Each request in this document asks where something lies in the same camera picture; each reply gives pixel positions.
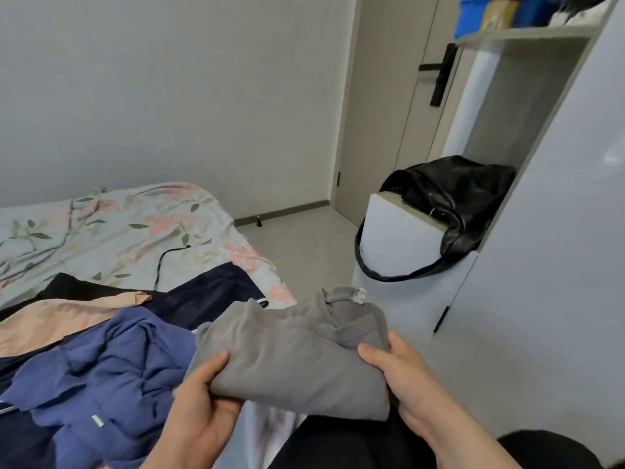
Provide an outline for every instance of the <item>person's left hand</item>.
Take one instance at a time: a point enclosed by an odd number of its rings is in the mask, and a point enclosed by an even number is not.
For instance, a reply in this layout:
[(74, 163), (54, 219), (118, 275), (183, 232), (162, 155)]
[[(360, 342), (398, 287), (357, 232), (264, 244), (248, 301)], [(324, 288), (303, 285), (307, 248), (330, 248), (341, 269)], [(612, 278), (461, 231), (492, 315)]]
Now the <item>person's left hand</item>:
[(243, 402), (209, 393), (229, 353), (200, 365), (174, 390), (174, 403), (156, 446), (141, 469), (209, 469), (234, 431)]

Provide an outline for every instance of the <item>door handle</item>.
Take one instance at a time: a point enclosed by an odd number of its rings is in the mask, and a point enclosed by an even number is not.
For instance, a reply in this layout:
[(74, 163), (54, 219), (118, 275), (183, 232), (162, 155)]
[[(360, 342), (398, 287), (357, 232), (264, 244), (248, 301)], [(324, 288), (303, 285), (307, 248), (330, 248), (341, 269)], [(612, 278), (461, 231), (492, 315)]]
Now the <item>door handle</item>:
[(451, 68), (454, 67), (454, 60), (456, 58), (457, 51), (458, 46), (450, 42), (445, 49), (445, 55), (442, 57), (442, 62), (440, 64), (421, 64), (419, 66), (419, 72), (423, 72), (425, 70), (438, 70), (436, 86), (434, 87), (432, 99), (430, 100), (430, 105), (433, 107), (441, 106), (442, 97), (445, 94), (447, 82), (449, 82), (449, 76), (451, 75)]

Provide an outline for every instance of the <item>gray baseboard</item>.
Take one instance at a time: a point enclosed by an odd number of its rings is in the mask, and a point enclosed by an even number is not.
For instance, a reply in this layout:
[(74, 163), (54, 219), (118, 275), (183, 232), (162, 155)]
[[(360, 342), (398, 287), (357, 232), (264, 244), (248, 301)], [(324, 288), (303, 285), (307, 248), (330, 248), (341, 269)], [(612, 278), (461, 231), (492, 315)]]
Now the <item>gray baseboard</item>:
[(326, 199), (325, 201), (317, 201), (315, 203), (302, 204), (301, 206), (287, 207), (286, 209), (281, 209), (279, 211), (265, 212), (264, 214), (259, 214), (257, 216), (242, 217), (241, 219), (234, 220), (234, 226), (241, 227), (242, 225), (254, 224), (256, 223), (256, 219), (258, 217), (260, 217), (261, 220), (275, 219), (276, 217), (283, 217), (283, 216), (288, 216), (290, 214), (297, 214), (298, 212), (304, 212), (304, 211), (309, 211), (311, 209), (317, 209), (318, 207), (328, 206), (329, 204), (330, 204), (330, 201)]

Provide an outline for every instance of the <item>floor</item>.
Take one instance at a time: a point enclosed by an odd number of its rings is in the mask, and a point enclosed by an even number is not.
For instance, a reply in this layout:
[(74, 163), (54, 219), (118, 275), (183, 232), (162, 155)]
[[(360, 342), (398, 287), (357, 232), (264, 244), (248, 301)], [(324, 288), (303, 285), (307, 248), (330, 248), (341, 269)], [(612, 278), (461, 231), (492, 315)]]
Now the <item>floor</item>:
[(277, 267), (295, 299), (321, 288), (351, 284), (357, 227), (330, 207), (238, 227), (250, 244)]

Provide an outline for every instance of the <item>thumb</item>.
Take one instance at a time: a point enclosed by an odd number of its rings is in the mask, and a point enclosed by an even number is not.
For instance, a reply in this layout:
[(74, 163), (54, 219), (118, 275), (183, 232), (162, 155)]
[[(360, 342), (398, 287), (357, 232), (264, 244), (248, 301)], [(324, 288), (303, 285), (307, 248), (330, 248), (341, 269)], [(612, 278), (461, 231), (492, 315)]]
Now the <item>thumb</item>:
[(358, 346), (358, 355), (360, 358), (373, 367), (379, 368), (382, 372), (386, 371), (389, 364), (393, 360), (393, 356), (388, 352), (384, 352), (368, 344), (360, 344)]
[(187, 381), (191, 381), (195, 385), (203, 385), (212, 382), (213, 378), (226, 366), (229, 357), (230, 354), (228, 350), (223, 349), (219, 354), (209, 358), (195, 369)]

